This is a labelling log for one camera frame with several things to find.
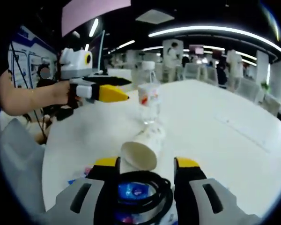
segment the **desk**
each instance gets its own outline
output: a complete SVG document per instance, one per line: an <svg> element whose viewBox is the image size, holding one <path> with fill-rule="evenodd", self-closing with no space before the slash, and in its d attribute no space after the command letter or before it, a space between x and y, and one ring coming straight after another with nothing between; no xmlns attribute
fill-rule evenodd
<svg viewBox="0 0 281 225"><path fill-rule="evenodd" d="M137 91L126 102L96 102L53 124L43 163L46 209L74 171L120 155L142 128ZM173 158L197 161L236 195L246 213L263 216L281 192L281 122L252 102L196 80L161 87L167 138L156 172L173 184ZM121 172L132 170L124 160Z"/></svg>

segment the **pink sign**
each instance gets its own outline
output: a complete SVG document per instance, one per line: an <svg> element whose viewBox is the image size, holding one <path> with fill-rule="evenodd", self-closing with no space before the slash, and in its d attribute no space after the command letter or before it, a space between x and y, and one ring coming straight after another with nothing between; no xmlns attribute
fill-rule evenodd
<svg viewBox="0 0 281 225"><path fill-rule="evenodd" d="M104 13L131 6L131 0L72 0L62 9L61 34Z"/></svg>

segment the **white paper cup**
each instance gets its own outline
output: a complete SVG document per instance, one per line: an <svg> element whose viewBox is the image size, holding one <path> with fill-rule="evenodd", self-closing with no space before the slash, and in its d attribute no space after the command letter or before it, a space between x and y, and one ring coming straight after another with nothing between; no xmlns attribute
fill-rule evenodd
<svg viewBox="0 0 281 225"><path fill-rule="evenodd" d="M148 125L131 141L125 142L122 155L128 163L139 170L154 170L163 148L165 131L160 123Z"/></svg>

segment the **monitor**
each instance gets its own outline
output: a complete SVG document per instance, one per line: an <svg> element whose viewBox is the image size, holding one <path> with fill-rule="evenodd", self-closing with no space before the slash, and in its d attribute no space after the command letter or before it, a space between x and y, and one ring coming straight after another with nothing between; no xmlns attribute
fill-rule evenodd
<svg viewBox="0 0 281 225"><path fill-rule="evenodd" d="M103 48L103 39L105 36L105 31L103 30L98 34L90 43L89 51L93 55L93 71L99 72L99 70L104 68L104 62L102 60L102 48Z"/></svg>
<svg viewBox="0 0 281 225"><path fill-rule="evenodd" d="M204 54L203 45L189 45L189 54L190 55L203 55Z"/></svg>
<svg viewBox="0 0 281 225"><path fill-rule="evenodd" d="M212 50L212 58L215 60L221 60L222 58L222 51L221 50Z"/></svg>

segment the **gray cushion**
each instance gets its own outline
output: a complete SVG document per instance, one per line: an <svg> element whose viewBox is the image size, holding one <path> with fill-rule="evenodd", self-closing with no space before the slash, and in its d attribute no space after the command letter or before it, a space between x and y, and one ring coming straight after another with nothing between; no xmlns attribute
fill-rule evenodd
<svg viewBox="0 0 281 225"><path fill-rule="evenodd" d="M17 119L0 135L0 162L11 189L30 215L45 212L42 192L44 148Z"/></svg>

